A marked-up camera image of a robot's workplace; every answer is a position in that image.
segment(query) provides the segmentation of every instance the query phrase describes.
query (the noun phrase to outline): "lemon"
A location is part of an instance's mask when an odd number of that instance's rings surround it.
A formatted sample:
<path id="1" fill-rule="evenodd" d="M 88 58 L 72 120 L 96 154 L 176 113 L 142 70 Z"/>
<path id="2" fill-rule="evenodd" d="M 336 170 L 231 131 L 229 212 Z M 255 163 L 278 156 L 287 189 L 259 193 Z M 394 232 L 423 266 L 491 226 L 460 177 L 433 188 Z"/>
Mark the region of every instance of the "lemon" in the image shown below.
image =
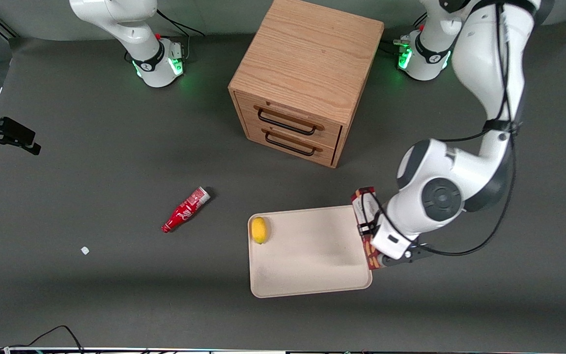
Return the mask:
<path id="1" fill-rule="evenodd" d="M 268 238 L 268 228 L 265 226 L 265 220 L 262 217 L 252 219 L 250 223 L 250 235 L 258 244 L 263 244 Z"/>

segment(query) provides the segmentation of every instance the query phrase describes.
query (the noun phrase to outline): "wooden drawer cabinet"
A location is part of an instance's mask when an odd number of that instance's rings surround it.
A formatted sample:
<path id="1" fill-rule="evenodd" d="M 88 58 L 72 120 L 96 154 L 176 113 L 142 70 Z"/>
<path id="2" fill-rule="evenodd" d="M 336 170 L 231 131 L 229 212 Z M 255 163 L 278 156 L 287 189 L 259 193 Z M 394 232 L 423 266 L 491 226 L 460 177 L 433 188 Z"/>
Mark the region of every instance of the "wooden drawer cabinet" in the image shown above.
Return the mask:
<path id="1" fill-rule="evenodd" d="M 383 28 L 274 0 L 228 86 L 248 139 L 335 168 Z"/>

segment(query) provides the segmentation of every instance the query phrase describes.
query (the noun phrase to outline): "drawer handle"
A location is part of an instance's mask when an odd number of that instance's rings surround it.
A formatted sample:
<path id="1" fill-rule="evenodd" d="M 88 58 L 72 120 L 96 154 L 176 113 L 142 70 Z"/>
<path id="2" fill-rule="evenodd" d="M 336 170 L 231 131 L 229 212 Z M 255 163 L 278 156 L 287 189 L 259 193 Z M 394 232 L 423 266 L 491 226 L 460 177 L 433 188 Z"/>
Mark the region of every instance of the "drawer handle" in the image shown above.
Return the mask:
<path id="1" fill-rule="evenodd" d="M 283 123 L 279 123 L 278 121 L 274 121 L 272 119 L 267 119 L 265 117 L 262 117 L 261 114 L 263 113 L 263 109 L 259 108 L 259 112 L 256 114 L 256 116 L 259 117 L 260 121 L 264 121 L 265 123 L 269 123 L 269 124 L 274 124 L 277 127 L 281 127 L 281 128 L 285 128 L 287 130 L 292 130 L 292 132 L 298 133 L 298 134 L 303 134 L 303 135 L 313 135 L 316 132 L 316 125 L 314 125 L 314 127 L 310 130 L 302 130 L 299 128 L 294 128 L 290 125 L 287 124 L 283 124 Z"/>
<path id="2" fill-rule="evenodd" d="M 299 150 L 298 148 L 294 148 L 294 147 L 291 147 L 291 146 L 287 146 L 283 143 L 279 143 L 279 142 L 274 141 L 272 139 L 268 139 L 269 136 L 270 136 L 270 132 L 266 132 L 265 133 L 265 141 L 267 141 L 268 143 L 270 143 L 272 145 L 276 145 L 280 148 L 286 148 L 287 150 L 294 151 L 297 154 L 301 154 L 301 155 L 305 155 L 305 156 L 312 156 L 314 154 L 314 152 L 316 152 L 316 148 L 314 148 L 314 147 L 311 149 L 311 152 L 306 152 L 306 151 L 303 151 L 303 150 Z"/>

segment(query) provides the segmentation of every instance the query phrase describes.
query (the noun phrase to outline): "drawer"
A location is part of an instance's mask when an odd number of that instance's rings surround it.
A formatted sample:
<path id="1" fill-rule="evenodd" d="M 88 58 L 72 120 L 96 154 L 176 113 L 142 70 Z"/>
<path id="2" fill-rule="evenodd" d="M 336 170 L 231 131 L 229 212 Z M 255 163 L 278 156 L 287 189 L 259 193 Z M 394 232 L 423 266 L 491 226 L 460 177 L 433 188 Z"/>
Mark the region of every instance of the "drawer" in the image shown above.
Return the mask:
<path id="1" fill-rule="evenodd" d="M 265 126 L 247 125 L 247 130 L 249 139 L 256 143 L 332 167 L 331 163 L 335 150 L 331 147 L 300 141 L 296 137 L 274 131 Z"/>
<path id="2" fill-rule="evenodd" d="M 281 132 L 296 138 L 297 141 L 319 143 L 335 148 L 340 136 L 340 126 L 318 120 L 307 114 L 277 107 L 259 98 L 236 93 L 236 98 L 246 126 L 267 127 L 273 132 Z"/>

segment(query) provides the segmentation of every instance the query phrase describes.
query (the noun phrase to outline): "green led light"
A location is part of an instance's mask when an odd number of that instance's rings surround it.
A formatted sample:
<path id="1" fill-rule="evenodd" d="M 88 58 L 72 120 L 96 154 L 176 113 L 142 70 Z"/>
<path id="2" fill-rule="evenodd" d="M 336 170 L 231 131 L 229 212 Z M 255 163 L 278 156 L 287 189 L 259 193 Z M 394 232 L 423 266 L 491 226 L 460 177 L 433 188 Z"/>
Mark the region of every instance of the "green led light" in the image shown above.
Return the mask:
<path id="1" fill-rule="evenodd" d="M 137 71 L 137 76 L 139 76 L 141 78 L 141 72 L 139 72 L 139 68 L 137 67 L 137 65 L 135 64 L 135 61 L 132 61 L 132 65 L 135 67 L 135 70 Z"/>
<path id="2" fill-rule="evenodd" d="M 449 53 L 447 53 L 447 58 L 445 58 L 445 63 L 442 65 L 442 68 L 445 69 L 445 67 L 447 67 L 447 64 L 449 63 L 449 57 L 451 56 L 451 50 L 449 50 Z"/>
<path id="3" fill-rule="evenodd" d="M 182 61 L 180 59 L 167 58 L 167 62 L 171 66 L 171 69 L 173 70 L 173 73 L 176 74 L 176 76 L 182 74 Z"/>
<path id="4" fill-rule="evenodd" d="M 403 70 L 407 68 L 407 63 L 409 63 L 409 58 L 412 56 L 412 50 L 410 48 L 406 49 L 399 57 L 399 67 Z"/>

